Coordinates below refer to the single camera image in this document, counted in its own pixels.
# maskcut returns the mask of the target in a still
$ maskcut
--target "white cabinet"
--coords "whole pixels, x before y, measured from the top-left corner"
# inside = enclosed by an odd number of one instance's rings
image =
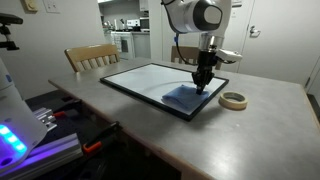
[[[104,38],[106,39],[106,44],[112,44],[112,38],[110,33],[104,34]]]
[[[140,11],[149,11],[148,0],[139,0]]]
[[[151,58],[150,34],[133,33],[133,43],[136,57]]]

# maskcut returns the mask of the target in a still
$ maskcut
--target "chair backrest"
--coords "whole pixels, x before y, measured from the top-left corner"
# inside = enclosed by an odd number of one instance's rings
[[[187,46],[179,46],[180,53],[182,57],[184,57],[189,63],[197,64],[198,63],[198,55],[199,49],[197,47],[187,47]],[[178,50],[176,46],[172,46],[171,49],[171,62],[184,63],[179,56]],[[218,62],[215,66],[216,70],[220,70],[221,62]]]
[[[64,53],[75,72],[94,69],[120,61],[117,47],[112,44],[71,48],[66,49]]]

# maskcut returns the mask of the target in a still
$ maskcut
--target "table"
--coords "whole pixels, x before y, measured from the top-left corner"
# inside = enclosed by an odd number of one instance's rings
[[[230,80],[222,91],[249,99],[247,109],[225,109],[216,96],[186,122],[99,82],[151,62],[196,69],[135,59],[49,82],[106,121],[119,121],[125,133],[181,171],[182,179],[320,179],[320,126],[301,85],[215,71]]]

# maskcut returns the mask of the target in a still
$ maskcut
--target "end effector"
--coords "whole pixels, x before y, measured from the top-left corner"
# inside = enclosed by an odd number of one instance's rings
[[[218,62],[231,64],[242,59],[238,52],[221,49],[224,38],[209,33],[201,34],[199,41],[198,68],[192,73],[194,84],[197,85],[197,94],[201,94],[206,85],[214,77],[212,67]]]

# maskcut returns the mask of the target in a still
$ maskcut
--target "countertop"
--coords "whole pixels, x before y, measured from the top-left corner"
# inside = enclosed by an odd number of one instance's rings
[[[150,32],[140,32],[140,31],[106,31],[104,34],[105,35],[110,35],[112,33],[131,33],[132,35],[150,35]]]
[[[319,123],[301,85],[215,71],[230,80],[222,91],[237,91],[249,99],[247,109],[225,109],[216,96],[186,122],[99,82],[149,63],[121,61],[49,82],[107,121],[119,121],[127,134],[181,170],[183,177],[193,170],[205,179],[320,179]]]

